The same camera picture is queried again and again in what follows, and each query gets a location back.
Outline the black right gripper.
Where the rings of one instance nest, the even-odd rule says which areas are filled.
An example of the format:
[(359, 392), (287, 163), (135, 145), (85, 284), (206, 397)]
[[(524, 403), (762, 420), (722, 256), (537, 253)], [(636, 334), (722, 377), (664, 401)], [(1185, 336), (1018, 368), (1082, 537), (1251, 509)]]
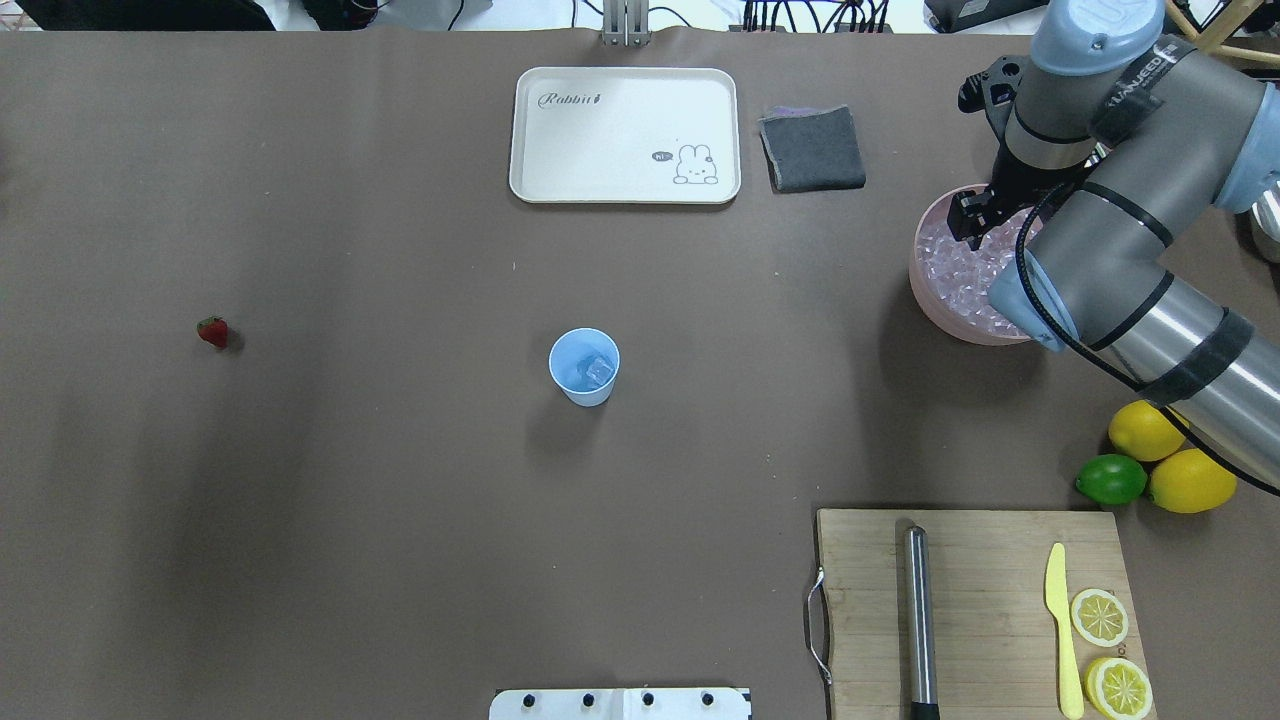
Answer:
[(1001, 142), (992, 177), (982, 190), (955, 192), (946, 217), (955, 241), (979, 251), (988, 232), (1024, 208), (1034, 206), (1060, 183), (1071, 183), (1076, 167), (1039, 168), (1019, 159)]

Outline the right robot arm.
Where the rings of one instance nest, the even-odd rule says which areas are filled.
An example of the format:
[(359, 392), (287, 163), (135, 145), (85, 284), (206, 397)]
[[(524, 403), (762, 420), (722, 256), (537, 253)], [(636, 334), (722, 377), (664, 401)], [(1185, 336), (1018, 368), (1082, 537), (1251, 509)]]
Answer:
[(1245, 483), (1277, 493), (1277, 346), (1162, 266), (1206, 208), (1277, 183), (1277, 87), (1164, 32), (1161, 1), (1051, 1), (1025, 56), (970, 76), (959, 108), (998, 141), (948, 232), (978, 250), (1016, 213), (992, 305), (1161, 411)]

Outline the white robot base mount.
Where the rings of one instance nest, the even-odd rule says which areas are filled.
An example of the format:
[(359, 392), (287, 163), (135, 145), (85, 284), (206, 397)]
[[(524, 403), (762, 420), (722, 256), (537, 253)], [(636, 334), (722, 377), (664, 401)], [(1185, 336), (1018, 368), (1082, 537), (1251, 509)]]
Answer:
[(751, 719), (750, 692), (733, 687), (508, 689), (489, 719)]

